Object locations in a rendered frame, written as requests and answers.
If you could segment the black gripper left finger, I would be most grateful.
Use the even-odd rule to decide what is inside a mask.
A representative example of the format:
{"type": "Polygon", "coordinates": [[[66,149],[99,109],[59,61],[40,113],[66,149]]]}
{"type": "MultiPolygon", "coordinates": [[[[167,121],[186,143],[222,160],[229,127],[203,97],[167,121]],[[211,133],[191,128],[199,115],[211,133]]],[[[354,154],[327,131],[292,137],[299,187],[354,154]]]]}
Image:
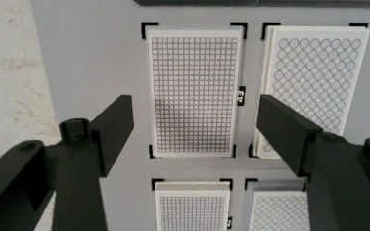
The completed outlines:
{"type": "Polygon", "coordinates": [[[0,231],[34,231],[55,189],[51,231],[109,231],[99,178],[134,129],[132,96],[120,95],[91,122],[72,118],[59,129],[55,145],[24,140],[0,157],[0,231]]]}

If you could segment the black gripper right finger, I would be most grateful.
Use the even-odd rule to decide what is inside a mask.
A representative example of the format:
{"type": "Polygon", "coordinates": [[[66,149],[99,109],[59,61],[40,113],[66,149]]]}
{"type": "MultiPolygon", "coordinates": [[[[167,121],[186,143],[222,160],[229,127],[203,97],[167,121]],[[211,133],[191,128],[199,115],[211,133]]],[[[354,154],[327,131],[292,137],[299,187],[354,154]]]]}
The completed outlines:
{"type": "Polygon", "coordinates": [[[305,177],[310,231],[370,231],[370,138],[351,144],[272,95],[260,95],[256,128],[305,177]]]}

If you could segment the grey deck plate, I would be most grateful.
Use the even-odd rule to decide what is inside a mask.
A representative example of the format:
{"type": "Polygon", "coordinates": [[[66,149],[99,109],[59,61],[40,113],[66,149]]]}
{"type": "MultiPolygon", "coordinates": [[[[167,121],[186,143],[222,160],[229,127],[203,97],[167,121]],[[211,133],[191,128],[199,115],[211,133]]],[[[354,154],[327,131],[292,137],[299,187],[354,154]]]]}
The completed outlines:
{"type": "Polygon", "coordinates": [[[146,169],[238,168],[235,231],[242,168],[288,168],[242,165],[258,6],[370,8],[370,3],[259,0],[30,2],[59,134],[61,122],[72,118],[90,122],[120,95],[132,96],[134,129],[107,178],[99,178],[109,231],[151,231],[146,169]],[[239,165],[146,166],[134,6],[254,6],[239,165]]]}

